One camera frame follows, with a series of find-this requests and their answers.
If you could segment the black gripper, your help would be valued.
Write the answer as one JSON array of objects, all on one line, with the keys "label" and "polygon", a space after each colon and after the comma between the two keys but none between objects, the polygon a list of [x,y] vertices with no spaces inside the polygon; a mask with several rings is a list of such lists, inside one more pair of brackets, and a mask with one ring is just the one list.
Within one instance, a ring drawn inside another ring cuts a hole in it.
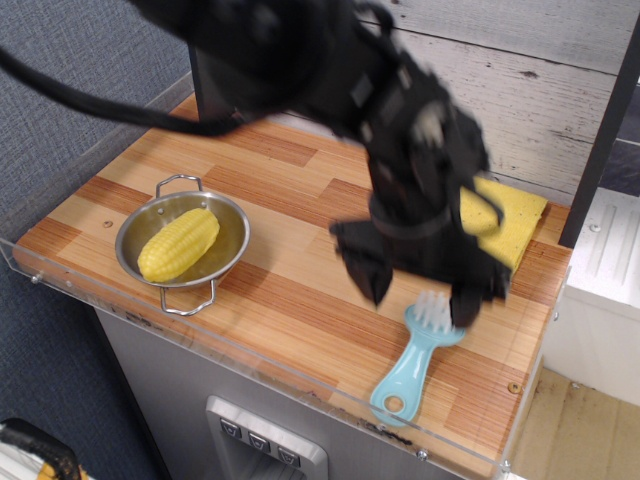
[{"label": "black gripper", "polygon": [[511,277],[462,227],[460,189],[489,164],[480,127],[434,75],[399,74],[363,130],[370,217],[330,228],[351,280],[375,306],[396,269],[449,283],[452,325],[468,328]]}]

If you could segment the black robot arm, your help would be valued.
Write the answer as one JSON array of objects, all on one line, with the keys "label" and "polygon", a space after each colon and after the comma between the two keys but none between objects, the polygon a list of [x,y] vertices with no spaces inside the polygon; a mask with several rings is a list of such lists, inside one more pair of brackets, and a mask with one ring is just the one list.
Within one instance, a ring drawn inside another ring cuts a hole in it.
[{"label": "black robot arm", "polygon": [[141,1],[151,22],[196,48],[203,73],[244,121],[292,111],[361,144],[370,216],[330,231],[365,298],[395,270],[448,283],[467,327],[505,296],[511,270],[461,220],[489,157],[476,121],[392,39],[381,6],[354,1]]}]

